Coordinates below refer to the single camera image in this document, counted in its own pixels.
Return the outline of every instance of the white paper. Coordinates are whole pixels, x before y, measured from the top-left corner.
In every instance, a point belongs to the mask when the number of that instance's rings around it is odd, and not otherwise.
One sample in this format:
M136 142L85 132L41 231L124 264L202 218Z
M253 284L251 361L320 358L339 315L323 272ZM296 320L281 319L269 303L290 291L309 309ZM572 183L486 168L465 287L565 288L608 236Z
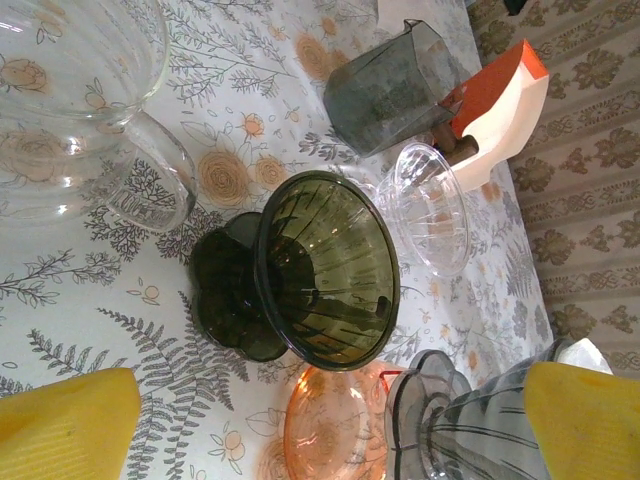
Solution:
M613 374L600 350L588 338L583 338L560 352L558 363L587 368L596 372L608 373L609 375Z

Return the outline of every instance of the glass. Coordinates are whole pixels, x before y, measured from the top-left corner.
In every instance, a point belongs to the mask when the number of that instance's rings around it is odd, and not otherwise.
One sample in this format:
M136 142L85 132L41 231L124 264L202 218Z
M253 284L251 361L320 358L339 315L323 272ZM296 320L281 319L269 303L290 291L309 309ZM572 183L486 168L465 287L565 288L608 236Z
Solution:
M383 372L374 360L353 372L308 368L287 407L284 455L291 480L382 480L387 466Z
M556 340L476 390L443 352L418 355L387 400L387 479L550 480L524 412L524 381L531 365L556 361L570 344Z
M401 262L426 263L440 276L457 275L467 265L471 244L464 196L435 148L407 145L373 198Z
M261 215L206 235L191 264L205 332L256 361L290 348L318 368L356 369L395 326L400 273L389 232L366 195L332 173L291 177Z
M150 230L182 223L195 202L193 163L142 112L168 58L155 0L1 2L0 224L100 205ZM127 180L135 161L158 167L162 191Z
M426 23L405 31L336 69L324 105L336 135L368 157L451 120L461 98L443 103L460 84L453 57Z
M524 380L556 361L557 340L472 390L441 351L408 369L381 361L352 372L314 367L287 407L284 453L291 480L548 479L524 414Z

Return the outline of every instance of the floral tablecloth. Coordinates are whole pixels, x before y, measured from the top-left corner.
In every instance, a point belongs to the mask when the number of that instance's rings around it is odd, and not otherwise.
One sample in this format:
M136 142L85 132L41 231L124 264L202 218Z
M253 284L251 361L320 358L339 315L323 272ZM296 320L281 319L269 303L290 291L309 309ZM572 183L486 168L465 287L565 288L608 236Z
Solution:
M208 230L259 210L286 177L330 165L382 169L333 135L331 70L388 38L374 0L170 0L171 73L147 110L186 146L200 195L179 229L152 235L106 209L28 234L0 231L0 397L112 366L135 369L142 414L122 478L286 478L280 436L304 365L246 362L194 328L189 253ZM468 73L479 69L462 0L424 0ZM153 191L144 164L136 185ZM446 351L472 384L550 343L508 168L467 195L464 272L402 265L398 327L382 357Z

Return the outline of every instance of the glass pitcher handle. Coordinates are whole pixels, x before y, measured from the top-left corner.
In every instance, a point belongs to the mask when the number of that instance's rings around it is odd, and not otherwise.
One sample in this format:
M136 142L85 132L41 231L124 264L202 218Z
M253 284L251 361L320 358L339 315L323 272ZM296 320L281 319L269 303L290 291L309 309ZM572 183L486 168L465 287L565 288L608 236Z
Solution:
M170 184L175 202L159 205L127 188L126 184L107 202L107 206L127 221L155 232L166 232L184 222L196 202L195 167L180 142L145 112L138 112L127 123L129 140L153 161Z

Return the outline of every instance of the brown object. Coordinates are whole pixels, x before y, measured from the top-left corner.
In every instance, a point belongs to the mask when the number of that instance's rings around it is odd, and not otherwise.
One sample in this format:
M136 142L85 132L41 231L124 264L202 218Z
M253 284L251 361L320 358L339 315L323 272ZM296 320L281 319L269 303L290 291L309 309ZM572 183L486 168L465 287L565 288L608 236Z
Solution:
M449 123L436 125L431 129L436 139L436 148L442 153L449 166L472 157L480 150L478 142L471 135L458 138Z

